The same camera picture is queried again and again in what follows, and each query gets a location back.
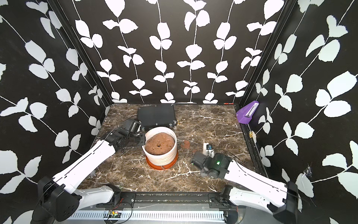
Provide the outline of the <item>white ceramic pot with mud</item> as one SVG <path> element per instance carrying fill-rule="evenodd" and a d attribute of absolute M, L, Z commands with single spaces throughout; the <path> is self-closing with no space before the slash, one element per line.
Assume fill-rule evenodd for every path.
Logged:
<path fill-rule="evenodd" d="M 178 159 L 177 137 L 167 127 L 156 127 L 145 134 L 145 145 L 142 146 L 148 165 L 156 170 L 172 167 Z"/>

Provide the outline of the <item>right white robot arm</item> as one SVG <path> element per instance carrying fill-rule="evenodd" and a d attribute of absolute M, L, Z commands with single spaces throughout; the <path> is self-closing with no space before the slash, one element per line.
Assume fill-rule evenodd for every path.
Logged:
<path fill-rule="evenodd" d="M 240 165 L 236 160 L 221 153 L 213 157 L 196 152 L 191 163 L 200 170 L 201 176 L 225 179 L 245 187 L 228 186 L 221 201 L 229 205 L 247 206 L 272 215 L 282 224 L 298 222 L 299 194 L 294 182 L 282 183 L 266 178 Z"/>

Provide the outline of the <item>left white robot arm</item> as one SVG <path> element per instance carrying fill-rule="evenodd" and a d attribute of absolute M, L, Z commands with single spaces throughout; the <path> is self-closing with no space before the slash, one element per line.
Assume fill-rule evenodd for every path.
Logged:
<path fill-rule="evenodd" d="M 51 218 L 62 222 L 82 208 L 121 203 L 121 190 L 112 184 L 79 190 L 78 186 L 101 163 L 126 147 L 143 146 L 145 134 L 138 119 L 127 119 L 120 126 L 103 135 L 77 161 L 53 177 L 42 178 L 38 187 L 38 202 L 31 223 L 47 224 Z"/>

